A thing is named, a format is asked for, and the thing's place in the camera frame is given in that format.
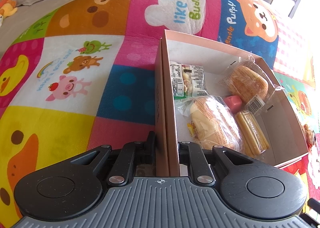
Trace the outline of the bread roll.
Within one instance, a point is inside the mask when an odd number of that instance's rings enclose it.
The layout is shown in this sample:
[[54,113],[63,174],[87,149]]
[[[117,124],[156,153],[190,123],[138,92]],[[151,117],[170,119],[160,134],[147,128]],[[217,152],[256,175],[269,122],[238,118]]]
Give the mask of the bread roll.
[[231,95],[237,95],[242,100],[244,108],[258,116],[267,109],[272,97],[284,88],[272,82],[259,62],[262,58],[255,58],[253,54],[239,57],[223,72],[219,83],[225,86]]
[[184,117],[193,141],[203,149],[223,146],[244,153],[240,129],[219,96],[198,96],[175,102],[176,112]]

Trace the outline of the pink cardboard box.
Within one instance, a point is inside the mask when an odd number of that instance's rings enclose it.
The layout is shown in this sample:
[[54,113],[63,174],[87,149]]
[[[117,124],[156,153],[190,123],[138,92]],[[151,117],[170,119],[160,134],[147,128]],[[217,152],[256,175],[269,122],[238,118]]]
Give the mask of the pink cardboard box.
[[[202,66],[209,94],[226,97],[229,91],[222,80],[239,58],[248,56],[249,52],[218,41],[164,31],[155,61],[156,171],[159,176],[180,175],[177,143],[191,139],[182,121],[176,119],[169,63]],[[308,154],[302,127],[283,89],[275,91],[255,117],[271,146],[263,153],[263,162],[284,168]]]

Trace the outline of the green white snack packet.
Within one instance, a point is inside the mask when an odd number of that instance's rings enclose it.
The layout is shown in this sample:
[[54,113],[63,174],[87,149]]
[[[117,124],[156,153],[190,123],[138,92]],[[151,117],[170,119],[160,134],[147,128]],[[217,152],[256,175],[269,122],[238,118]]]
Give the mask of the green white snack packet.
[[209,95],[202,66],[170,62],[170,75],[174,99]]

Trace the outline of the biscuit stick pack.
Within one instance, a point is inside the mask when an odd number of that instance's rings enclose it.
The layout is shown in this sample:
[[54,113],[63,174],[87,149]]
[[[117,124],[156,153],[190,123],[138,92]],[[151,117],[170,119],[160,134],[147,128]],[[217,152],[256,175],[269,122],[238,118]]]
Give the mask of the biscuit stick pack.
[[245,145],[245,154],[250,157],[260,156],[270,148],[270,145],[261,130],[257,120],[248,110],[242,110],[242,101],[239,96],[227,96],[224,103],[233,114],[239,126],[241,137]]

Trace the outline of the colourful cartoon play mat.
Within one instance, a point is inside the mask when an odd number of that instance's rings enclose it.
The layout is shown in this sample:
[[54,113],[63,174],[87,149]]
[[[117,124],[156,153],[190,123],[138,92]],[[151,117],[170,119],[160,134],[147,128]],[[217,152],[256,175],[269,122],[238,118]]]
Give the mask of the colourful cartoon play mat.
[[[179,176],[135,176],[165,30],[262,58],[308,154],[278,168],[190,136]],[[261,0],[74,0],[39,19],[1,58],[1,227],[319,227],[313,59],[291,33]]]

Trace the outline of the orange plush toy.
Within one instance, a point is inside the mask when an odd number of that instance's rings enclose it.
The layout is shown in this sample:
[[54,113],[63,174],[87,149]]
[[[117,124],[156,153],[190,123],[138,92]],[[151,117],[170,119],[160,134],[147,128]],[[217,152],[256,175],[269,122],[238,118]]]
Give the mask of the orange plush toy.
[[1,0],[0,8],[1,8],[1,17],[3,19],[14,15],[18,9],[16,6],[16,1],[14,0]]

